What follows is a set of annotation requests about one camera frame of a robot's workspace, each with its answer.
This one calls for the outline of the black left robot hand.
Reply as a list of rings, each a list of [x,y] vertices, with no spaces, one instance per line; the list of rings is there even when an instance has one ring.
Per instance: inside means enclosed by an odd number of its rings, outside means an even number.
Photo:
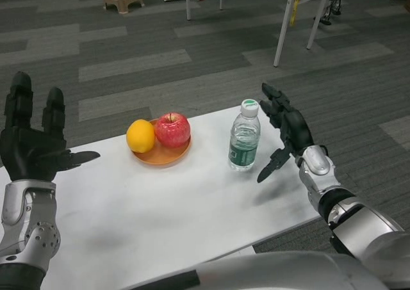
[[[64,138],[63,92],[53,87],[42,113],[42,130],[31,127],[33,91],[31,78],[17,72],[6,96],[1,161],[12,181],[33,179],[51,182],[57,172],[70,170],[100,157],[98,152],[71,152]]]

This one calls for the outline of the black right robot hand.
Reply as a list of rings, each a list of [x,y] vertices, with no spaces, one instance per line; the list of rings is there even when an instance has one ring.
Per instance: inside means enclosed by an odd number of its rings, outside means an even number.
[[[270,156],[269,163],[258,175],[258,183],[280,169],[291,156],[301,155],[304,149],[314,144],[304,117],[290,104],[289,98],[282,91],[266,83],[261,85],[261,89],[267,100],[260,101],[259,105],[269,118],[270,124],[280,130],[280,139],[284,147],[275,150]]]

